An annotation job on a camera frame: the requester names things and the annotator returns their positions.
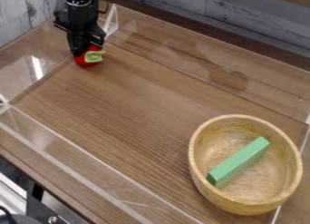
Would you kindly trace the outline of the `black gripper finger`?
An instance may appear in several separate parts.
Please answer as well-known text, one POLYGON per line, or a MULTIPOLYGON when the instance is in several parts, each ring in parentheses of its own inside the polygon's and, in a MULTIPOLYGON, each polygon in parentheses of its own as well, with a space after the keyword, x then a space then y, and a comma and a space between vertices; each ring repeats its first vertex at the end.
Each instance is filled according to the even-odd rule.
POLYGON ((71 53, 74 56, 80 56, 90 47, 88 34, 67 34, 71 53))
POLYGON ((90 37, 90 44, 94 45, 98 49, 103 48, 104 40, 102 38, 90 37))

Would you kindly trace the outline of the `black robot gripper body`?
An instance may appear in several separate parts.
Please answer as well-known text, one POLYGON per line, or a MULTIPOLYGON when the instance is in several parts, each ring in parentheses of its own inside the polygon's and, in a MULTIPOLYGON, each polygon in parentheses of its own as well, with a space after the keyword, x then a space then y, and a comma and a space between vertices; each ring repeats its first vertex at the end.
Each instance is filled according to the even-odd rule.
POLYGON ((88 34, 90 37, 106 39, 106 32, 98 24, 98 13, 71 13, 68 10, 55 12, 55 26, 67 34, 88 34))

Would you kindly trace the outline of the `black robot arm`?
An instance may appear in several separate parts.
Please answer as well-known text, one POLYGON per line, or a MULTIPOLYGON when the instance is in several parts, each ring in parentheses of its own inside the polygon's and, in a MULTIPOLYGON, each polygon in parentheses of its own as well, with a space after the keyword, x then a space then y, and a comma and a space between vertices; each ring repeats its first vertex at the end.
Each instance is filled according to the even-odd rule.
POLYGON ((91 45, 102 48, 107 32, 98 24, 100 14, 110 10, 107 0, 66 0, 67 8, 55 12, 55 27, 67 33, 71 53, 83 55, 91 45))

